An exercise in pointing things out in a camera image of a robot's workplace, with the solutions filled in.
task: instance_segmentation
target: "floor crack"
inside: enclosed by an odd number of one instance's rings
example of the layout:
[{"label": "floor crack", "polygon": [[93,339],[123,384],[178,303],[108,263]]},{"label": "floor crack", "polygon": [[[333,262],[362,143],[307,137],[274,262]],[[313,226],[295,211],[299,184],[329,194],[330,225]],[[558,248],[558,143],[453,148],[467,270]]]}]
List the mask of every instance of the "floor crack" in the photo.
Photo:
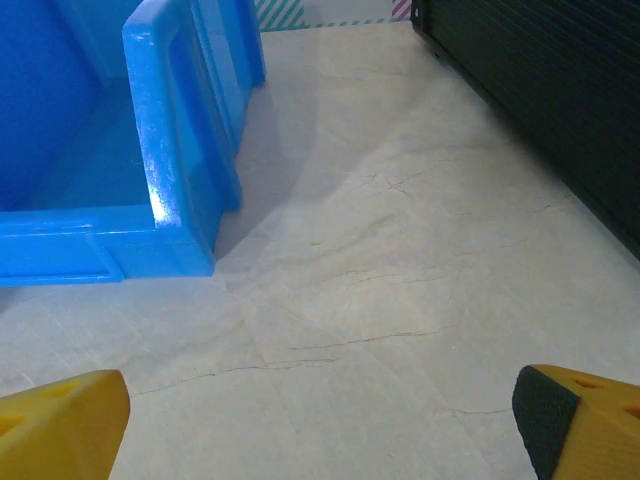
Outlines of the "floor crack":
[{"label": "floor crack", "polygon": [[392,333],[389,335],[383,335],[381,337],[373,337],[373,338],[363,338],[360,340],[350,340],[348,342],[343,342],[343,343],[332,343],[330,345],[311,345],[311,346],[305,346],[305,347],[289,347],[289,350],[314,350],[314,349],[318,349],[318,348],[331,348],[331,347],[344,347],[346,345],[353,345],[355,343],[368,343],[368,342],[375,342],[378,340],[384,340],[385,338],[393,338],[393,337],[428,337],[430,335],[436,335],[444,330],[447,330],[449,328],[455,328],[458,325],[449,325],[446,327],[442,327],[438,330],[435,330],[433,332],[406,332],[406,333]]},{"label": "floor crack", "polygon": [[298,367],[316,367],[318,366],[316,364],[333,363],[338,360],[340,359],[339,358],[318,358],[318,359],[300,359],[300,360],[281,360],[277,362],[268,362],[268,363],[265,363],[264,365],[251,365],[248,367],[230,368],[228,370],[222,370],[220,372],[203,373],[202,375],[183,378],[182,380],[171,383],[169,385],[164,385],[162,387],[154,388],[153,390],[146,390],[144,392],[136,393],[134,395],[131,395],[131,398],[133,399],[136,397],[141,397],[142,395],[147,395],[149,393],[161,392],[162,390],[167,390],[169,388],[182,385],[183,383],[192,382],[193,380],[198,380],[206,377],[218,377],[225,373],[238,372],[240,370],[290,370],[292,368],[298,368]]}]

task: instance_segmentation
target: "blue plastic crate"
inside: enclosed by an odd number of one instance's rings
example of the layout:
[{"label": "blue plastic crate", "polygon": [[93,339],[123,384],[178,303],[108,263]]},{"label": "blue plastic crate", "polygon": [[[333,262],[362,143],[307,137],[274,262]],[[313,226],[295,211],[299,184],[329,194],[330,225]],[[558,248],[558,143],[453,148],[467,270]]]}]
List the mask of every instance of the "blue plastic crate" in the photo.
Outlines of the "blue plastic crate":
[{"label": "blue plastic crate", "polygon": [[0,30],[0,285],[210,275],[253,1],[22,0]]}]

